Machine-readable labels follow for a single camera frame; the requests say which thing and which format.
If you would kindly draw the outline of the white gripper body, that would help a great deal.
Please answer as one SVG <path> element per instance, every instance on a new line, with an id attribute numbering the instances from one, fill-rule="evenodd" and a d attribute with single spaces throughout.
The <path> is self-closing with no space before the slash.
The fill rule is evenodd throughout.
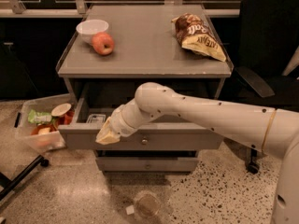
<path id="1" fill-rule="evenodd" d="M 122 115 L 124 107 L 115 109 L 109 119 L 109 129 L 117 137 L 128 137 L 136 132 L 136 128 L 131 127 Z"/>

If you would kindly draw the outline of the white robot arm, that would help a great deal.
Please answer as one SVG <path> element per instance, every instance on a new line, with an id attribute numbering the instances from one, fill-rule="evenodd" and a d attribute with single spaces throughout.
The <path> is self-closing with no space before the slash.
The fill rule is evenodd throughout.
<path id="1" fill-rule="evenodd" d="M 113 111 L 96 136 L 96 142 L 117 143 L 164 115 L 185 119 L 281 159 L 271 224 L 299 223 L 298 112 L 186 96 L 147 82 L 136 89 L 133 100 Z"/>

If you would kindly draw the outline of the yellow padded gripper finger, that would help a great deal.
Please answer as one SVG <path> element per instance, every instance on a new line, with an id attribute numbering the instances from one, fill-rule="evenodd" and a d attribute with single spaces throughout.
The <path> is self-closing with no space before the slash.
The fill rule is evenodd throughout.
<path id="1" fill-rule="evenodd" d="M 109 145 L 118 143 L 121 139 L 121 136 L 117 133 L 114 133 L 111 130 L 102 129 L 98 135 L 96 135 L 95 142 L 101 145 Z"/>
<path id="2" fill-rule="evenodd" d="M 102 128 L 100 129 L 98 136 L 105 136 L 110 132 L 110 118 L 107 118 Z"/>

